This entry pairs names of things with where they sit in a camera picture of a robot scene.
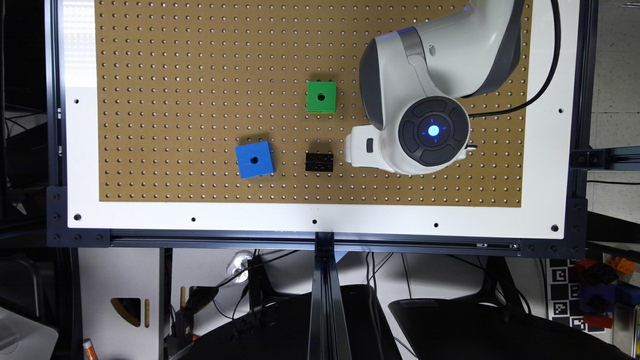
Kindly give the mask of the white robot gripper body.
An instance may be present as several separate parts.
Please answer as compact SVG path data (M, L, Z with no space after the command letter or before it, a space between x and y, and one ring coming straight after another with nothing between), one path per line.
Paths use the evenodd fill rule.
M373 125L355 126L345 138L345 160L354 167L393 170L388 162L393 140L389 132Z

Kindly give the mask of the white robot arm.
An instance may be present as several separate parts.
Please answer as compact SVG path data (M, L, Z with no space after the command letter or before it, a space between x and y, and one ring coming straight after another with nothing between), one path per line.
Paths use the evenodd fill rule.
M520 60L524 7L523 0L470 1L372 39L359 63L369 122L346 137L346 161L424 175L464 159L471 125L460 101L509 79Z

